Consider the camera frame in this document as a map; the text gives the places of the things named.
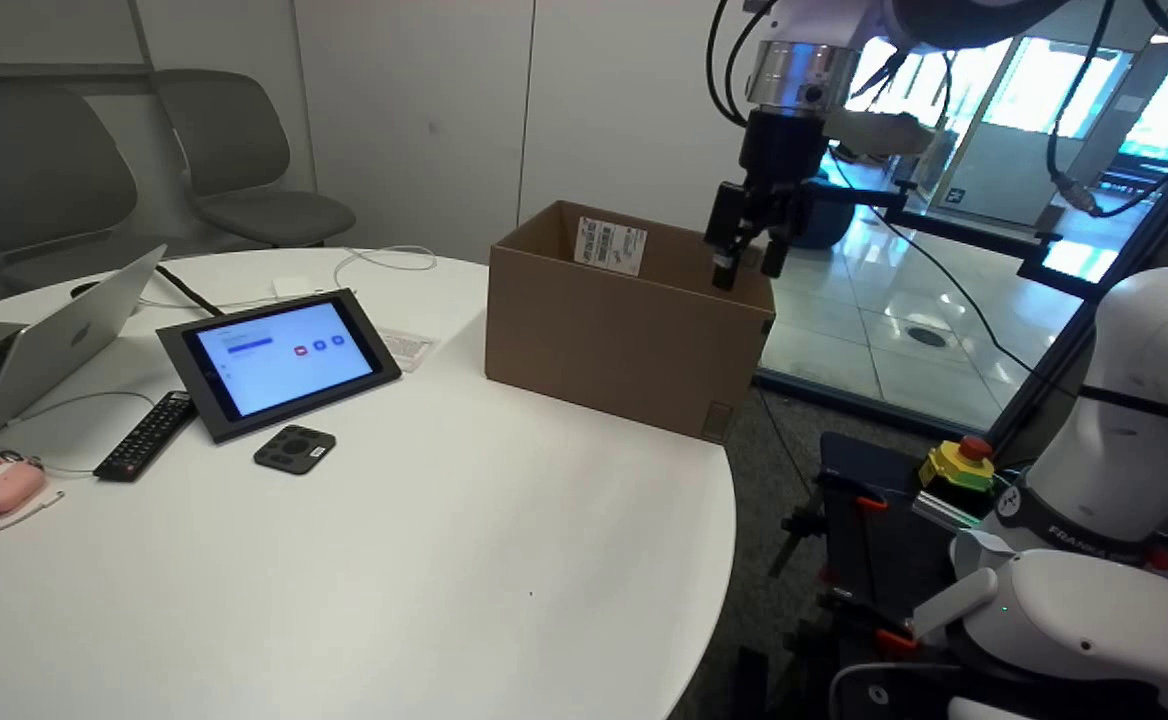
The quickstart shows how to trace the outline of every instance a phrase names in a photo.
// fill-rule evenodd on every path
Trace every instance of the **chair backrest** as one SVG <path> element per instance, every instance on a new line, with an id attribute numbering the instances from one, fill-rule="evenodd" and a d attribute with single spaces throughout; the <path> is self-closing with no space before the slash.
<path id="1" fill-rule="evenodd" d="M 241 190 L 290 172 L 290 137 L 255 80 L 207 68 L 167 68 L 151 80 L 191 196 Z"/>
<path id="2" fill-rule="evenodd" d="M 0 85 L 0 253 L 103 233 L 137 179 L 102 117 L 57 85 Z"/>

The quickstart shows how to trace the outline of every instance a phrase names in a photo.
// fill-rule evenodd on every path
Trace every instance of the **floor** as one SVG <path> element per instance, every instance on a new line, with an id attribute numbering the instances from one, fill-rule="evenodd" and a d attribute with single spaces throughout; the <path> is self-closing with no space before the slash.
<path id="1" fill-rule="evenodd" d="M 861 209 L 839 244 L 793 249 L 764 373 L 983 432 L 1081 298 L 1019 279 L 1011 256 L 903 237 Z"/>
<path id="2" fill-rule="evenodd" d="M 731 441 L 730 460 L 736 476 L 736 568 L 718 624 L 718 634 L 702 659 L 692 687 L 674 720 L 736 720 L 731 672 L 739 646 L 770 655 L 770 696 L 789 687 L 789 643 L 804 619 L 822 619 L 822 568 L 824 538 L 804 538 L 781 574 L 774 560 L 784 545 L 784 514 L 811 497 L 822 466 L 822 432 L 847 432 L 881 447 L 924 452 L 934 441 L 881 429 L 822 404 L 751 390 Z"/>

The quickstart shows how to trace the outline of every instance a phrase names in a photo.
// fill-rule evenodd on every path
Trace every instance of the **label on box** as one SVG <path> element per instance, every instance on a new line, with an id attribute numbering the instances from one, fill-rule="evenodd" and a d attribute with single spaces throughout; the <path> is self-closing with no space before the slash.
<path id="1" fill-rule="evenodd" d="M 580 214 L 580 224 L 575 224 L 575 263 L 638 276 L 646 253 L 648 253 L 646 228 L 608 224 L 597 214 Z"/>

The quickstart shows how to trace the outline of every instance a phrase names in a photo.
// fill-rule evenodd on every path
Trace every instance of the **gray chair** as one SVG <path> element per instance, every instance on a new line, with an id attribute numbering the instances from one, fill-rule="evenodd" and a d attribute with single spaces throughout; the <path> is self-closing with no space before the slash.
<path id="1" fill-rule="evenodd" d="M 198 214 L 274 249 L 326 244 L 352 213 L 317 190 L 290 190 L 290 137 L 265 88 L 238 70 L 167 68 L 158 94 L 184 151 Z"/>
<path id="2" fill-rule="evenodd" d="M 0 80 L 0 284 L 42 286 L 109 272 L 158 249 L 109 233 L 137 209 L 137 179 L 102 117 L 57 85 Z M 167 240 L 172 256 L 203 253 Z"/>

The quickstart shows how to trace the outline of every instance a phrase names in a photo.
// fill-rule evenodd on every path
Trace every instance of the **tablet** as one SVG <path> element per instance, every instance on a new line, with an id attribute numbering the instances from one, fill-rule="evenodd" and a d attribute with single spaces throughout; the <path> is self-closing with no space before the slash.
<path id="1" fill-rule="evenodd" d="M 216 444 L 399 377 L 348 286 L 158 334 Z"/>

